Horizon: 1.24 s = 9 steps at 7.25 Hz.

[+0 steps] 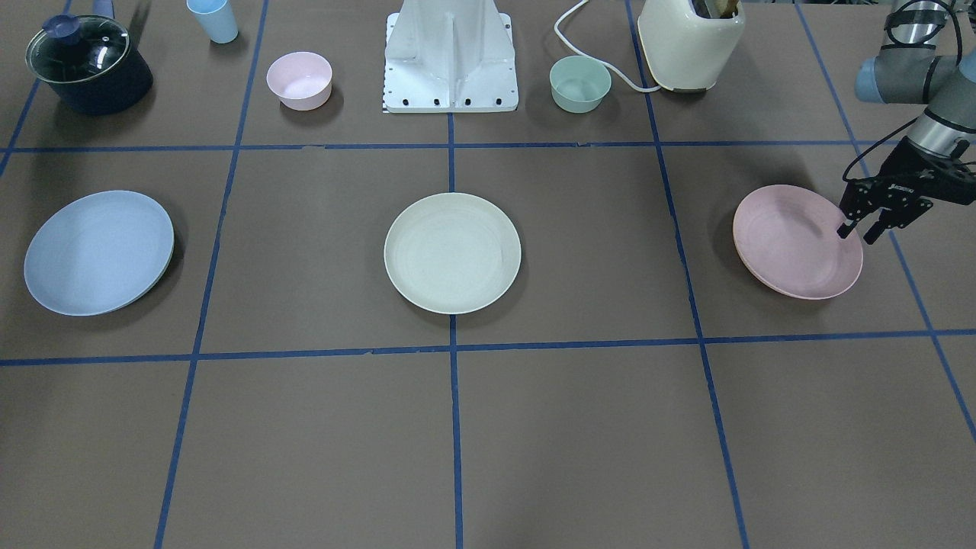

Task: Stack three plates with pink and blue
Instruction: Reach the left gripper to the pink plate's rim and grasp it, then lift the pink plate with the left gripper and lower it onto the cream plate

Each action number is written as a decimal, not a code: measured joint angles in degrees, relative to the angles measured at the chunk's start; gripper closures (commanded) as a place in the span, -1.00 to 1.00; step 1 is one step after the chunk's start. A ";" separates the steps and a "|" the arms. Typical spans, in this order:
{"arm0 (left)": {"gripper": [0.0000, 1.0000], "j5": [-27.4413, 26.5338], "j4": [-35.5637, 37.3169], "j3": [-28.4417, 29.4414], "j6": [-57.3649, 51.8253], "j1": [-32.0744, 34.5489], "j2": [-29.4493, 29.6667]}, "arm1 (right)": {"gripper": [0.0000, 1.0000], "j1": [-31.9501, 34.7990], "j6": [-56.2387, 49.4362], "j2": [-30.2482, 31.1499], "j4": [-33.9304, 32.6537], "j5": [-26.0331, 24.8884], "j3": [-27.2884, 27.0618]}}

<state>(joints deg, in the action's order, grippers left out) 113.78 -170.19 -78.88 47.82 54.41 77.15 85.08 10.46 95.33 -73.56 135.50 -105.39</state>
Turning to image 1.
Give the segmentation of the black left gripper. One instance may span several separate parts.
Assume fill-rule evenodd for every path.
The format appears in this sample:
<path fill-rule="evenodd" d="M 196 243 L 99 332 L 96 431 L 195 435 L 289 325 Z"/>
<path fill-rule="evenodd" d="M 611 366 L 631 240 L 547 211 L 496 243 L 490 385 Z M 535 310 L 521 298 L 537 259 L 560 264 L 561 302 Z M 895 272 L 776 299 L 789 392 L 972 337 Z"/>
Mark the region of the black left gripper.
<path fill-rule="evenodd" d="M 844 220 L 836 234 L 847 239 L 865 217 L 879 217 L 864 234 L 872 246 L 883 233 L 899 222 L 913 222 L 928 212 L 934 201 L 959 205 L 974 202 L 974 172 L 961 160 L 968 149 L 956 140 L 947 156 L 927 152 L 904 136 L 882 163 L 878 174 L 865 178 L 843 175 L 845 190 L 840 199 Z"/>

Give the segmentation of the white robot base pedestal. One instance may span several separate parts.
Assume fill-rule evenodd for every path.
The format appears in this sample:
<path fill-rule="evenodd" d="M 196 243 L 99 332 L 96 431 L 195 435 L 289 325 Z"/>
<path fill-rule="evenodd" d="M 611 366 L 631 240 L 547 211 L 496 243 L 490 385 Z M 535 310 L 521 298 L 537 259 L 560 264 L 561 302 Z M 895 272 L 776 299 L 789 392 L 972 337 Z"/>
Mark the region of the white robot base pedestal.
<path fill-rule="evenodd" d="M 404 1 L 387 16 L 388 114 L 515 111 L 512 19 L 494 1 Z"/>

